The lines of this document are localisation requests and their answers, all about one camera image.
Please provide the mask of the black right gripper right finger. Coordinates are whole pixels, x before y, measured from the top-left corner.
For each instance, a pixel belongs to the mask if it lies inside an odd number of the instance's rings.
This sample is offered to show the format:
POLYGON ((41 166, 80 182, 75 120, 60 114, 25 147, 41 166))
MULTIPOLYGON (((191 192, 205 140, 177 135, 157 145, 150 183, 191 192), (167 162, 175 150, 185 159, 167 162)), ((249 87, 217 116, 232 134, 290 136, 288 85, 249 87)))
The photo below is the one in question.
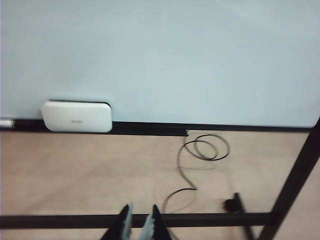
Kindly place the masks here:
POLYGON ((168 228, 166 227, 159 208, 156 204, 152 207, 152 212, 147 216, 141 229, 140 240, 172 240, 168 228))

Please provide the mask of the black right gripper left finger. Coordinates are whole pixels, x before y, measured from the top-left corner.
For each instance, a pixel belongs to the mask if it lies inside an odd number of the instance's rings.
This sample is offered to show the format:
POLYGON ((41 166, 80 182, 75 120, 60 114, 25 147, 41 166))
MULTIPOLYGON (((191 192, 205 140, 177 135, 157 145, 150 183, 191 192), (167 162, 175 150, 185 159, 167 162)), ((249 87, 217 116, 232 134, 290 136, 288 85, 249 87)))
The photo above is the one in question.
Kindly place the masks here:
POLYGON ((132 233, 133 203, 123 207, 116 216, 115 222, 100 238, 101 240, 129 240, 132 233))

